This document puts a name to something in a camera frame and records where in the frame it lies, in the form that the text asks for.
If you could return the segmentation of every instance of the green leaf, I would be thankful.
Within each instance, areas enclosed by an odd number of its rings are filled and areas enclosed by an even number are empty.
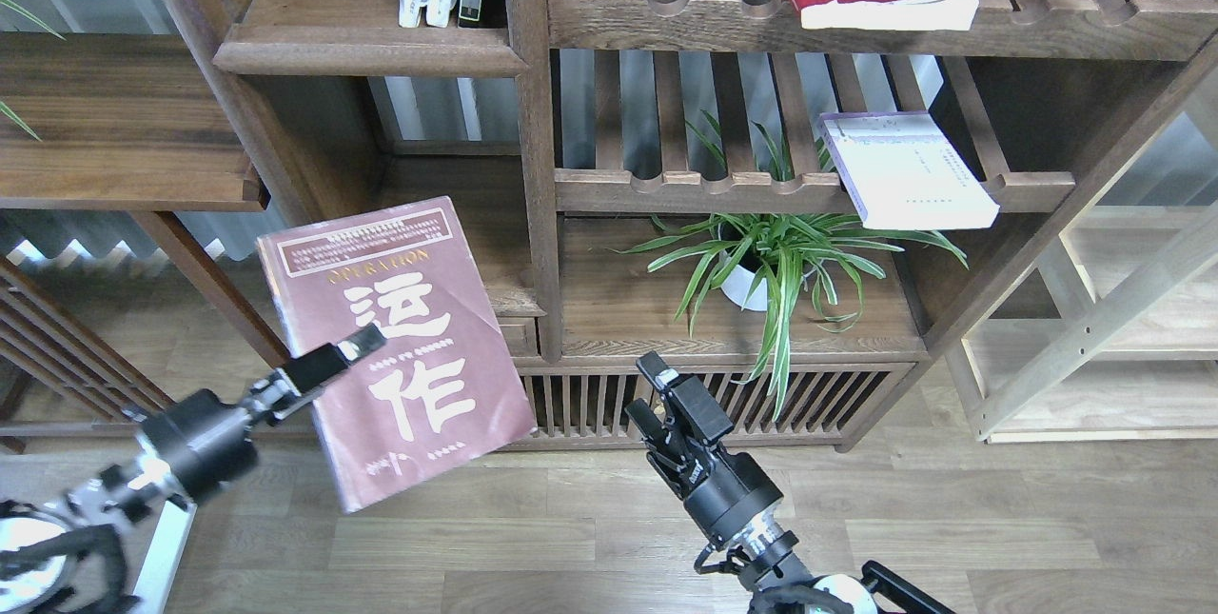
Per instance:
[[[706,150],[710,151],[710,155],[713,155],[713,157],[717,160],[720,167],[727,168],[727,155],[723,154],[722,146],[719,145],[719,143],[722,141],[723,136],[722,129],[719,128],[719,121],[716,121],[714,116],[710,116],[709,111],[704,110],[702,111],[702,115],[710,121],[710,127],[715,129],[715,136],[720,139],[719,141],[713,141],[710,140],[710,138],[706,138],[705,133],[699,132],[699,129],[694,127],[692,121],[686,119],[686,127],[688,127],[691,132],[693,132],[693,135],[697,136],[698,141],[700,141],[702,145],[704,145]]]
[[[26,19],[33,21],[35,24],[38,24],[39,28],[43,28],[44,32],[51,33],[52,37],[56,37],[58,40],[63,40],[63,37],[61,37],[61,34],[56,32],[55,28],[50,28],[50,26],[48,26],[45,21],[39,19],[33,11],[26,10],[26,7],[19,6],[19,4],[13,2],[12,0],[0,0],[0,6],[7,6],[9,10],[16,11],[17,15],[24,16]]]
[[[765,128],[760,121],[754,121],[754,127],[758,128],[758,133],[761,133],[762,140],[765,140],[766,149],[770,150],[770,175],[775,180],[792,180],[795,178],[795,168],[790,163],[790,146],[787,145],[787,140],[782,140],[782,145],[773,140],[770,135],[770,129]]]
[[[13,124],[21,127],[23,132],[29,133],[29,135],[33,136],[35,141],[43,140],[43,138],[39,138],[38,133],[34,133],[34,129],[29,128],[29,124],[26,124],[24,121],[21,119],[21,116],[17,116],[17,112],[12,111],[11,107],[9,107],[7,104],[5,104],[4,101],[0,101],[0,115],[7,116],[9,119],[12,119]]]
[[[657,272],[659,268],[665,268],[670,263],[676,262],[676,259],[695,257],[695,255],[717,255],[726,246],[731,246],[731,244],[725,244],[725,241],[700,241],[695,246],[683,246],[681,250],[674,250],[670,253],[663,255],[663,257],[652,259],[652,263],[647,266],[647,270]]]

